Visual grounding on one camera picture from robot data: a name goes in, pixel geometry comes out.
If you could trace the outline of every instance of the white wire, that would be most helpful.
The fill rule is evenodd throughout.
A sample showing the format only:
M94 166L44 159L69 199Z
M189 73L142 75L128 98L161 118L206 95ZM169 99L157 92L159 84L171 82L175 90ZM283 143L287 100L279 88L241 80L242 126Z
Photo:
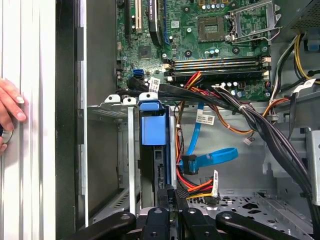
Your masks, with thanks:
M273 92L269 101L269 105L274 101L275 98L275 94L276 94L276 89L278 88L278 84L279 84L279 67L280 64L282 63L283 59L285 58L286 54L289 52L290 48L295 44L296 39L298 36L295 36L294 39L292 40L292 42L289 44L288 48L284 51L284 53L282 54L282 56L280 57L277 65L276 65L276 70L275 70L275 76L274 76L274 88L273 88Z

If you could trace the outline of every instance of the pci slot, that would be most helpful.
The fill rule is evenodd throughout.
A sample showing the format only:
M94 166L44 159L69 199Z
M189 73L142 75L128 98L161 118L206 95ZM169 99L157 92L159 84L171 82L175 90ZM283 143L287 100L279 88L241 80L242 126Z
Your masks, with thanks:
M135 0L135 29L137 33L142 33L143 32L143 4L142 0Z

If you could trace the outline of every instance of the gray metal panel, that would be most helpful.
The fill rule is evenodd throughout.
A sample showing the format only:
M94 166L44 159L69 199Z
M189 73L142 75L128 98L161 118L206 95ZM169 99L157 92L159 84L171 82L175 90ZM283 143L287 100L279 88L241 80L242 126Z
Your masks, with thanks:
M89 215L101 208L118 190L117 124L88 122Z
M116 1L87 0L87 104L116 90Z

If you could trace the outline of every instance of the barcode label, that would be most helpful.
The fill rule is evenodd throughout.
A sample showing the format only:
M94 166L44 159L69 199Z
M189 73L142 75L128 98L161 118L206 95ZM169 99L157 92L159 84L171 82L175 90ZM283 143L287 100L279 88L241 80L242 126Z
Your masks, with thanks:
M172 21L172 22L171 22L171 28L172 28L172 29L178 29L178 28L180 28L180 22L179 22L179 21Z
M150 85L149 85L149 92L158 93L159 86L160 86L160 79L155 77L150 77Z
M302 89L311 88L312 85L315 83L316 79L311 79L306 81L303 85L298 86L293 92L299 93Z
M215 116L202 114L202 111L198 110L195 122L199 124L213 125L215 123Z
M248 138L243 139L243 142L250 146L252 144L252 141L250 141Z
M213 173L213 186L212 186L212 192L211 192L211 195L214 198L218 197L218 186L219 186L219 175L218 175L218 171L214 170L214 173Z

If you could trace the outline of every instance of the hand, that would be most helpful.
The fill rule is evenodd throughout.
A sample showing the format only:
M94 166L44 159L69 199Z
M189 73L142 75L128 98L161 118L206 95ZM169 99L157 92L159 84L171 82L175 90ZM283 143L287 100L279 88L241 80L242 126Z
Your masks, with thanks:
M4 130L14 130L9 113L11 113L19 122L24 122L27 117L18 104L24 104L25 101L19 94L19 90L16 86L7 79L0 78L0 124ZM7 148L3 143L3 139L0 141L0 154Z

